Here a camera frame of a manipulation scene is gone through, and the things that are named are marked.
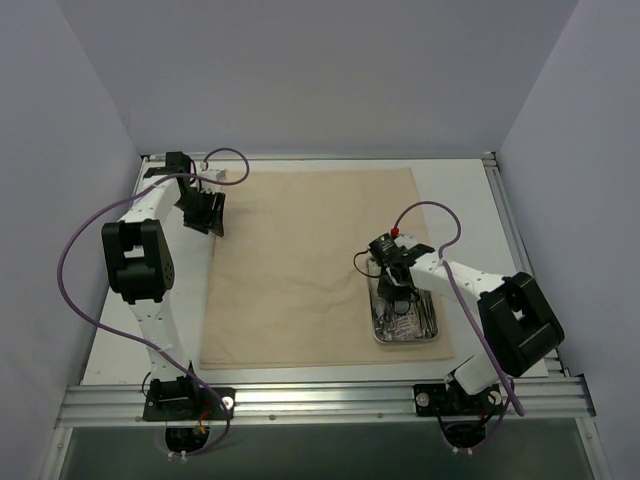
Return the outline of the metal instrument tray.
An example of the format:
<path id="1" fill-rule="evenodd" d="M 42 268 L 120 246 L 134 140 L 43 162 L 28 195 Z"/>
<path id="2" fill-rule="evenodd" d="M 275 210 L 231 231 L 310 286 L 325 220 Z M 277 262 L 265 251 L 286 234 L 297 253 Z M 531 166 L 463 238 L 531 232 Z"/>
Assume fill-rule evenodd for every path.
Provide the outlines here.
<path id="1" fill-rule="evenodd" d="M 439 325 L 432 294 L 395 286 L 371 257 L 365 265 L 374 338 L 385 345 L 435 340 Z"/>

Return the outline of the surgical forceps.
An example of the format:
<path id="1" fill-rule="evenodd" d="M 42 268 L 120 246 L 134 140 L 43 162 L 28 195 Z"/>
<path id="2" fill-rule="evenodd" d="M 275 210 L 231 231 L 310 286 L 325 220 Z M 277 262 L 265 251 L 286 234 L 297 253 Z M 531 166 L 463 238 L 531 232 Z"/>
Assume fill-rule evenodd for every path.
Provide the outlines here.
<path id="1" fill-rule="evenodd" d="M 419 298 L 417 310 L 424 337 L 433 339 L 438 334 L 438 326 L 432 295 L 430 292 L 422 291 Z"/>

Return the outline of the surgical scissors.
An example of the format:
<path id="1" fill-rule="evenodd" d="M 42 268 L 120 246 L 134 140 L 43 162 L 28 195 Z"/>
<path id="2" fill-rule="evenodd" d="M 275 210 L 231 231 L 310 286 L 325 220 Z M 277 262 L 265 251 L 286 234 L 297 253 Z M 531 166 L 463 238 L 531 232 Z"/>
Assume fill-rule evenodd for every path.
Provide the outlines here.
<path id="1" fill-rule="evenodd" d="M 381 301 L 373 308 L 373 329 L 375 338 L 383 343 L 397 341 L 396 305 L 394 302 Z"/>

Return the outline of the beige cloth wrap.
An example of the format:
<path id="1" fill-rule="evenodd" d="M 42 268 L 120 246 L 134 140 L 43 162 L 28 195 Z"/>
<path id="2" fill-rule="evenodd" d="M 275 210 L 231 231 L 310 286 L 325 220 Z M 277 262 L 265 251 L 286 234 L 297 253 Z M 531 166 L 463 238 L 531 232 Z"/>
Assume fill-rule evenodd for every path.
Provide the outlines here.
<path id="1" fill-rule="evenodd" d="M 436 361 L 431 341 L 384 345 L 373 333 L 362 251 L 400 221 L 420 240 L 424 216 L 407 168 L 254 172 L 231 188 L 215 241 L 200 365 L 206 370 Z"/>

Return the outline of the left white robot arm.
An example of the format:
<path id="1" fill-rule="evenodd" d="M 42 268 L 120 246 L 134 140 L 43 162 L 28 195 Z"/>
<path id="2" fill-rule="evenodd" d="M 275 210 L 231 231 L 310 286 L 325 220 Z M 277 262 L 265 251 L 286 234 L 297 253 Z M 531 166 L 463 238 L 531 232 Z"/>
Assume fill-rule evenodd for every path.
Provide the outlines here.
<path id="1" fill-rule="evenodd" d="M 152 167 L 143 176 L 147 192 L 134 200 L 116 222 L 103 225 L 101 237 L 111 289 L 129 305 L 142 333 L 152 345 L 150 385 L 178 382 L 192 364 L 179 339 L 169 291 L 176 272 L 163 224 L 173 209 L 183 213 L 183 225 L 204 235 L 224 235 L 225 194 L 207 191 L 185 177 L 160 185 L 160 178 L 194 174 L 193 161 L 183 152 L 170 152 L 165 165 Z"/>

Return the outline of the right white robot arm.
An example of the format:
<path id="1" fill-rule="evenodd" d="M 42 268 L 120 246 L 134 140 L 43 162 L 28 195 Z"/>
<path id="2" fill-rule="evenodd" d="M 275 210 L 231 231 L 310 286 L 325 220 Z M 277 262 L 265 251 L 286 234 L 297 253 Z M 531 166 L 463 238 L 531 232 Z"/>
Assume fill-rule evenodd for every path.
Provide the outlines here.
<path id="1" fill-rule="evenodd" d="M 482 351 L 449 374 L 444 400 L 469 411 L 481 391 L 517 378 L 557 348 L 565 332 L 537 281 L 525 272 L 491 274 L 448 261 L 410 236 L 385 233 L 368 245 L 381 278 L 393 293 L 431 293 L 456 300 Z"/>

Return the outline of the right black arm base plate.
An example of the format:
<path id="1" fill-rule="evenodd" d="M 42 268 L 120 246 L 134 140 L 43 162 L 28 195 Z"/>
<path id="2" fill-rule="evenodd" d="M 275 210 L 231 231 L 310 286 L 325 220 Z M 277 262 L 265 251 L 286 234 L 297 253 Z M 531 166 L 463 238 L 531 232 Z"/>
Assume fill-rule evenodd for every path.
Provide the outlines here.
<path id="1" fill-rule="evenodd" d="M 503 406 L 497 384 L 477 394 L 467 394 L 456 381 L 414 384 L 412 389 L 419 417 L 486 417 Z"/>

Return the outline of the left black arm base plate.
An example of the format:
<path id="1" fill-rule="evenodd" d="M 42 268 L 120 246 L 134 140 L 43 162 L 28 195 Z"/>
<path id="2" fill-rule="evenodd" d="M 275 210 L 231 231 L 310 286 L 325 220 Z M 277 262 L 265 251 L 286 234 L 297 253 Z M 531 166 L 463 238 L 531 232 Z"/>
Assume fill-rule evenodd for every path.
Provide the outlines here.
<path id="1" fill-rule="evenodd" d="M 153 381 L 146 393 L 142 419 L 147 422 L 231 419 L 234 407 L 228 403 L 224 411 L 221 400 L 234 400 L 235 390 L 220 387 L 214 391 L 220 399 L 198 385 Z"/>

